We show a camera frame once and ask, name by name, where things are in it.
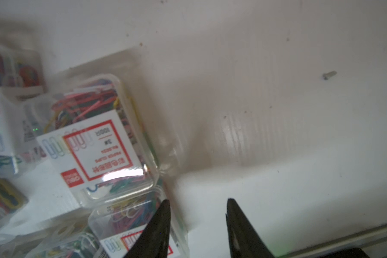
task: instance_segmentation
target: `plastic box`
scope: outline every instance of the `plastic box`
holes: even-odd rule
[[[160,180],[154,189],[138,197],[93,210],[89,226],[110,258],[122,258],[130,250],[164,199]],[[168,257],[188,256],[186,228],[172,209]]]
[[[0,179],[0,228],[27,203],[27,199],[5,179]]]
[[[70,92],[25,102],[37,141],[84,207],[155,186],[157,162],[117,77],[94,76]]]
[[[42,93],[38,54],[0,46],[0,178],[33,169],[44,154],[20,109],[21,101]]]
[[[25,258],[28,252],[48,236],[48,233],[48,230],[42,230],[19,236],[0,234],[0,258]]]
[[[26,258],[93,258],[100,249],[85,219],[60,225]]]

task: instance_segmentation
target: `product label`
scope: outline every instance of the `product label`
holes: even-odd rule
[[[136,240],[142,234],[146,224],[128,230],[126,232],[105,238],[100,241],[101,245],[108,253],[110,258],[123,258],[123,256],[132,248]],[[180,253],[174,239],[169,237],[168,257],[180,257]]]
[[[108,254],[105,250],[103,250],[103,247],[101,246],[93,255],[93,258],[109,258]]]
[[[79,140],[83,132],[93,137],[94,144],[91,148],[87,148],[86,143]],[[133,166],[112,120],[65,135],[63,139],[88,181]]]
[[[115,110],[46,133],[37,140],[71,189],[143,175],[139,158]]]

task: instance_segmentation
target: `white surface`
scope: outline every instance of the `white surface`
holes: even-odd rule
[[[48,78],[129,49],[191,257],[229,256],[228,197],[275,255],[387,223],[387,0],[0,0],[0,19],[33,28]],[[77,207],[47,165],[3,231]]]

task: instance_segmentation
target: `screw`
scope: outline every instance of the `screw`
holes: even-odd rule
[[[333,76],[336,75],[336,74],[337,74],[336,71],[332,71],[332,72],[323,74],[323,79],[324,79],[324,80],[328,80],[328,79],[330,79],[331,77],[333,77]]]

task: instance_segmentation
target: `container lid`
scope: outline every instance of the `container lid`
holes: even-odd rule
[[[39,144],[82,206],[155,186],[154,151],[117,77],[94,76],[70,92],[28,100],[24,110]]]
[[[60,225],[26,258],[92,258],[98,249],[98,240],[82,219]]]
[[[47,235],[47,230],[19,236],[0,234],[0,258],[25,258]]]
[[[89,227],[98,237],[110,258],[122,258],[134,245],[149,221],[166,199],[160,185],[138,197],[123,199],[97,207],[88,219]],[[189,248],[171,210],[168,257],[188,257]]]

